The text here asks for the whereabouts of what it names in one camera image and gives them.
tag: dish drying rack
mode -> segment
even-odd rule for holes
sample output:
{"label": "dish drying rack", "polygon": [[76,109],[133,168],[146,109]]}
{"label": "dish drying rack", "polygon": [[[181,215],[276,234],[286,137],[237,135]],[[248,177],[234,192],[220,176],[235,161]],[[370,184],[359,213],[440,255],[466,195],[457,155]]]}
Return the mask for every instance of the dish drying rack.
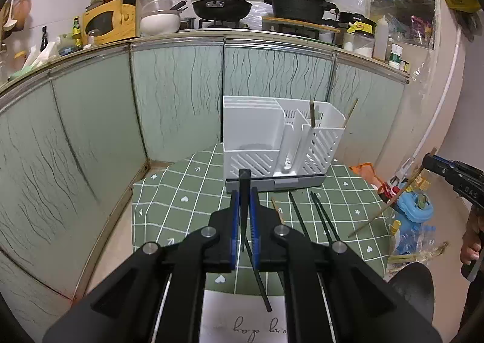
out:
{"label": "dish drying rack", "polygon": [[239,188],[239,169],[250,169],[258,191],[317,187],[323,183],[344,132],[345,117],[330,103],[224,96],[224,180]]}

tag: utensil holder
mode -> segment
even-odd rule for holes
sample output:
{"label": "utensil holder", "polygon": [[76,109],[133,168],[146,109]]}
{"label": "utensil holder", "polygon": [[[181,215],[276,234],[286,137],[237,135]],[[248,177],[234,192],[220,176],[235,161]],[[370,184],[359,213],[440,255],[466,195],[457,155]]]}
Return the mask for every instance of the utensil holder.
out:
{"label": "utensil holder", "polygon": [[345,117],[330,103],[224,96],[224,179],[250,169],[254,179],[324,175],[335,155]]}

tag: green checkered tablecloth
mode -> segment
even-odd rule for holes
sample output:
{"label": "green checkered tablecloth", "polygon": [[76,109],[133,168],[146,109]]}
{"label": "green checkered tablecloth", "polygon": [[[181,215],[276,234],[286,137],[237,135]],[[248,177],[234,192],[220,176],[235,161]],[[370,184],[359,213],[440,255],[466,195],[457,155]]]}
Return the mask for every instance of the green checkered tablecloth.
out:
{"label": "green checkered tablecloth", "polygon": [[[293,191],[311,240],[327,244],[322,223],[309,198],[310,191],[314,191],[341,239],[383,276],[389,248],[389,215],[379,217],[356,238],[348,239],[357,224],[367,221],[368,216],[378,211],[382,201],[369,184],[346,166],[338,165],[336,160],[326,175],[320,188]],[[223,177],[223,146],[217,144],[135,183],[132,195],[133,251],[147,241],[156,241],[162,246],[180,242],[188,233],[206,226],[212,212],[230,204]],[[270,198],[274,197],[285,223],[302,231],[287,192],[260,193],[259,197],[267,207],[272,207]],[[261,278],[268,295],[283,295],[276,273],[263,272]],[[231,274],[208,274],[206,289],[259,295],[247,252],[242,253],[239,247],[237,269]]]}

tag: white heart pattern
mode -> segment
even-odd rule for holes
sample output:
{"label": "white heart pattern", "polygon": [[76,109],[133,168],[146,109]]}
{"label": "white heart pattern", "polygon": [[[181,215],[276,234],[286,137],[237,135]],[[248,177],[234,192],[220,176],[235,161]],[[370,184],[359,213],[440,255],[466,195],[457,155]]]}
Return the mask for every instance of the white heart pattern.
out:
{"label": "white heart pattern", "polygon": [[225,278],[222,275],[219,275],[217,279],[215,279],[215,283],[225,283]]}

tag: yellow microwave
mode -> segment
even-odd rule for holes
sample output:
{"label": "yellow microwave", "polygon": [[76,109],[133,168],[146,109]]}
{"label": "yellow microwave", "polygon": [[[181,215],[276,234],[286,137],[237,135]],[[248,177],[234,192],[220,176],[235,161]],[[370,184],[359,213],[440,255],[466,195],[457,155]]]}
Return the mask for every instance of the yellow microwave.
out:
{"label": "yellow microwave", "polygon": [[94,38],[96,44],[112,43],[141,36],[139,31],[140,10],[151,0],[112,0],[86,11],[82,22],[82,42],[88,43],[88,33],[99,30]]}

